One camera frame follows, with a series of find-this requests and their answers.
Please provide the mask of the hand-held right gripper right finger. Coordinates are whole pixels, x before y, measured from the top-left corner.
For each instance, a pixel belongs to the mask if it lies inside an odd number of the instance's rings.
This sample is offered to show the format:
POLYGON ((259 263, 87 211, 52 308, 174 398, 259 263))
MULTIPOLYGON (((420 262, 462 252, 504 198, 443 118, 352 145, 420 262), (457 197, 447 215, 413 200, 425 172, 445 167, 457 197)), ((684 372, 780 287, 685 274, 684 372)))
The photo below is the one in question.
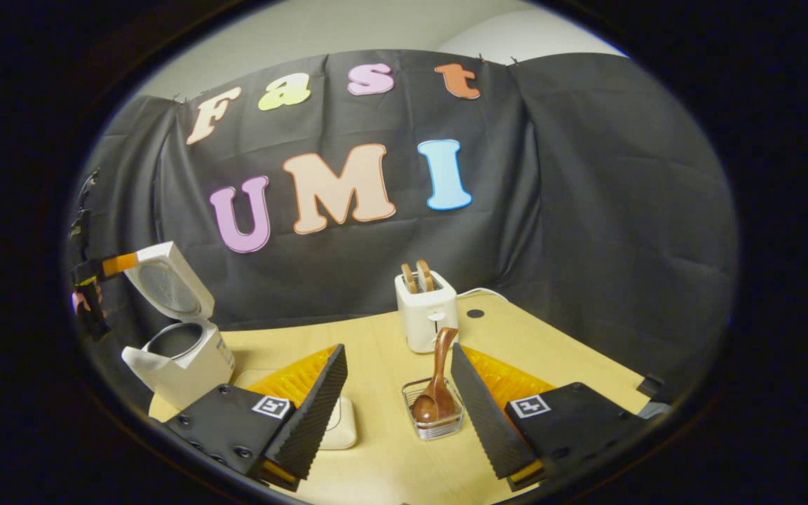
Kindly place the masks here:
POLYGON ((586 384, 555 388, 459 344, 451 371, 496 476, 513 491, 561 485, 647 425, 586 384))

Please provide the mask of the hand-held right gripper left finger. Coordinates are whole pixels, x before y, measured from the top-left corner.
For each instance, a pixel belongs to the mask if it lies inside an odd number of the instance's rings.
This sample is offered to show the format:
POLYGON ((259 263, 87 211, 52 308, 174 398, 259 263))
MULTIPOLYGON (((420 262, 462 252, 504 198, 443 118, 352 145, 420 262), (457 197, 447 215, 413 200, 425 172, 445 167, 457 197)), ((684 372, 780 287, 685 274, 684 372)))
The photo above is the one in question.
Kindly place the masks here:
POLYGON ((166 427, 238 473, 295 491, 310 473, 346 378, 345 347, 337 344, 250 388, 219 384, 166 427))

